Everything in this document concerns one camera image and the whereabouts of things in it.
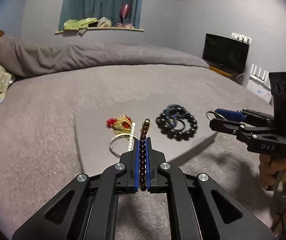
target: triangular cutout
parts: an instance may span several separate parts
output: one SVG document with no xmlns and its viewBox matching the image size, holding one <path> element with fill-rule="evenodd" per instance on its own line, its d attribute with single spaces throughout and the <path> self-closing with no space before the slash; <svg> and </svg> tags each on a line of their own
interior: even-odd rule
<svg viewBox="0 0 286 240">
<path fill-rule="evenodd" d="M 224 198 L 220 192 L 213 189 L 211 194 L 225 224 L 230 224 L 243 216 L 243 213 Z"/>
<path fill-rule="evenodd" d="M 71 190 L 63 198 L 61 198 L 58 203 L 55 204 L 46 214 L 45 218 L 60 225 L 65 217 L 68 207 L 73 198 L 74 191 Z"/>
</svg>

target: black beaded bracelet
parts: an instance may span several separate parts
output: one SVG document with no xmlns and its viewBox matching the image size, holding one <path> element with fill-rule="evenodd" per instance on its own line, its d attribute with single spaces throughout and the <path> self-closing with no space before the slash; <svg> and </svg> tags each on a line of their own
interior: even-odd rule
<svg viewBox="0 0 286 240">
<path fill-rule="evenodd" d="M 169 139 L 175 138 L 177 141 L 181 141 L 182 139 L 188 141 L 189 138 L 193 137 L 197 130 L 197 121 L 194 119 L 194 116 L 190 114 L 190 112 L 183 113 L 185 118 L 177 119 L 180 122 L 183 122 L 186 119 L 190 124 L 190 130 L 183 132 L 183 130 L 176 130 L 171 128 L 167 124 L 166 114 L 163 112 L 160 116 L 156 119 L 156 124 L 161 129 L 163 134 L 166 134 Z"/>
<path fill-rule="evenodd" d="M 148 129 L 150 127 L 150 120 L 145 119 L 145 121 L 142 123 L 142 129 L 141 129 L 141 137 L 139 141 L 139 178 L 140 178 L 140 189 L 141 191 L 147 190 L 146 185 L 146 134 L 148 132 Z"/>
</svg>

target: beaded bracelet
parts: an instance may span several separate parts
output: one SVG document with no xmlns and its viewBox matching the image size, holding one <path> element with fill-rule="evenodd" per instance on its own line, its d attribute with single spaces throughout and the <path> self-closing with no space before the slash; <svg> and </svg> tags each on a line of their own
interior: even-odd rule
<svg viewBox="0 0 286 240">
<path fill-rule="evenodd" d="M 181 141 L 182 139 L 185 141 L 188 141 L 189 138 L 193 137 L 194 134 L 196 133 L 197 121 L 194 119 L 194 116 L 191 115 L 190 112 L 187 112 L 185 108 L 183 108 L 182 106 L 179 106 L 179 108 L 176 107 L 178 105 L 170 105 L 170 106 L 174 106 L 170 110 L 170 112 L 168 111 L 168 108 L 167 108 L 156 119 L 156 123 L 158 127 L 161 129 L 163 134 L 167 135 L 169 139 L 175 138 L 177 141 Z M 190 130 L 183 132 L 183 130 L 175 130 L 173 126 L 168 125 L 167 120 L 173 118 L 173 121 L 174 121 L 174 116 L 176 116 L 176 123 L 177 123 L 177 120 L 180 120 L 181 122 L 183 122 L 182 120 L 186 119 L 190 123 L 190 126 L 191 126 Z"/>
<path fill-rule="evenodd" d="M 150 127 L 150 120 L 145 119 L 145 121 L 142 123 L 142 129 L 141 129 L 141 137 L 139 141 L 139 178 L 140 178 L 140 189 L 141 191 L 147 190 L 146 185 L 146 134 L 148 132 L 148 129 Z"/>
</svg>

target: television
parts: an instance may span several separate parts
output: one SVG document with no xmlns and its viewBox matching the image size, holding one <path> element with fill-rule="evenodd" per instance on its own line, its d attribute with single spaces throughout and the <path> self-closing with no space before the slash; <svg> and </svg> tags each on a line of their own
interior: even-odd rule
<svg viewBox="0 0 286 240">
<path fill-rule="evenodd" d="M 203 59 L 233 75 L 244 73 L 249 45 L 241 41 L 206 34 Z"/>
</svg>

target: silver bolt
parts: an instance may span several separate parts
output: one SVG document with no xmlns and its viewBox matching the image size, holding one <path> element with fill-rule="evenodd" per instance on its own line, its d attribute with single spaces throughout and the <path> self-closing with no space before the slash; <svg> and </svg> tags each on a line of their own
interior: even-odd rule
<svg viewBox="0 0 286 240">
<path fill-rule="evenodd" d="M 123 163 L 117 163 L 114 166 L 117 170 L 123 170 L 125 168 L 125 165 Z"/>
<path fill-rule="evenodd" d="M 199 180 L 201 180 L 201 181 L 207 181 L 208 179 L 209 179 L 209 177 L 204 173 L 199 175 Z"/>
<path fill-rule="evenodd" d="M 76 179 L 79 182 L 83 182 L 83 181 L 86 181 L 87 176 L 85 174 L 80 174 Z"/>
<path fill-rule="evenodd" d="M 161 163 L 161 168 L 163 170 L 168 170 L 171 167 L 169 163 Z"/>
</svg>

